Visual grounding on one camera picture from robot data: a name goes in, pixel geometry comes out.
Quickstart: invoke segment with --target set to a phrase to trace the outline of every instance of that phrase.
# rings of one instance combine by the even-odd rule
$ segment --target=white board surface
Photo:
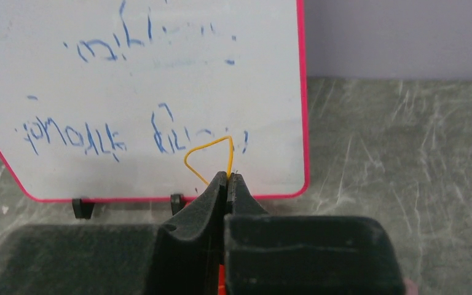
[[[185,153],[231,135],[233,171],[252,194],[300,194],[309,176],[299,7],[0,0],[3,161],[41,201],[194,197],[205,185]],[[210,180],[228,149],[195,152],[190,164]]]

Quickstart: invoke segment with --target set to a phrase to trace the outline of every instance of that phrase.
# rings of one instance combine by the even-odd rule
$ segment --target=gray marble surface
[[[472,294],[472,82],[309,80],[312,184],[273,214],[377,219],[421,294]],[[0,161],[0,244],[24,224],[161,222],[167,203],[69,204],[26,198]]]

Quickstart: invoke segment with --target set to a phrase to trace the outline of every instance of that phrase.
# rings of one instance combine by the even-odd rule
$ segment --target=pink border
[[[305,163],[305,184],[298,192],[289,195],[255,195],[256,199],[286,199],[293,198],[303,194],[310,184],[310,157],[309,157],[309,116],[307,108],[307,64],[306,64],[306,53],[305,53],[305,13],[303,0],[297,1],[297,28],[298,28],[298,38],[299,38],[299,71],[301,77],[301,106],[302,106],[302,120],[303,120],[303,152],[304,152],[304,163]],[[71,199],[37,199],[33,197],[30,193],[26,191],[22,183],[17,178],[17,175],[11,169],[10,164],[4,158],[3,154],[0,151],[0,158],[6,168],[10,171],[12,176],[15,179],[15,182],[19,185],[19,188],[25,195],[31,198],[34,201],[42,203],[61,203],[61,202],[71,202]],[[185,197],[187,201],[192,201],[195,197]],[[168,201],[169,197],[143,197],[143,198],[112,198],[112,199],[86,199],[88,202],[96,203],[109,203],[109,202],[147,202],[147,201]]]

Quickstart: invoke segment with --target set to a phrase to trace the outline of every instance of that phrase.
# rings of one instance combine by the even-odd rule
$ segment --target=yellow rubber band
[[[191,149],[189,152],[187,152],[186,156],[184,157],[184,164],[186,164],[187,168],[190,169],[190,171],[192,171],[196,176],[198,176],[198,178],[200,178],[203,183],[205,183],[207,186],[209,185],[209,182],[207,180],[205,180],[205,178],[203,178],[202,175],[200,175],[200,173],[198,173],[194,168],[192,168],[188,163],[187,163],[187,158],[189,157],[190,154],[192,154],[193,152],[195,151],[199,151],[201,149],[205,149],[209,146],[213,146],[219,142],[222,142],[224,140],[229,140],[229,163],[227,164],[227,179],[230,178],[230,171],[232,169],[232,159],[234,158],[234,152],[233,152],[233,145],[232,145],[232,136],[225,136],[225,137],[222,137],[222,138],[219,138],[215,141],[213,141],[212,143],[208,143],[208,144],[204,144],[203,146],[198,146],[198,147],[195,147],[193,149]]]

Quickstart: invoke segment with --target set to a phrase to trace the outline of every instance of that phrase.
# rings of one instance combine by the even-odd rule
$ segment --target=red edge
[[[305,163],[305,184],[303,187],[293,193],[288,195],[255,195],[254,198],[260,200],[267,200],[267,199],[287,199],[287,198],[294,198],[301,194],[303,194],[310,185],[310,157],[309,157],[309,115],[308,115],[308,107],[307,107],[307,62],[306,62],[306,52],[305,52],[305,12],[304,12],[304,4],[303,0],[296,0],[297,1],[297,31],[298,31],[298,39],[299,39],[299,74],[301,77],[301,108],[302,108],[302,120],[303,120],[303,160]],[[0,151],[0,158],[8,171],[10,171],[11,175],[14,177],[15,182],[21,189],[21,191],[31,198],[34,201],[41,202],[41,203],[67,203],[71,202],[71,199],[38,199],[32,196],[29,192],[26,191],[25,187],[17,178],[17,175],[14,173],[10,164],[6,161],[3,154]],[[185,199],[190,202],[195,199],[195,197],[185,197]],[[147,201],[169,201],[169,197],[141,197],[141,198],[113,198],[113,199],[86,199],[87,202],[96,202],[96,203],[110,203],[110,202],[147,202]]]

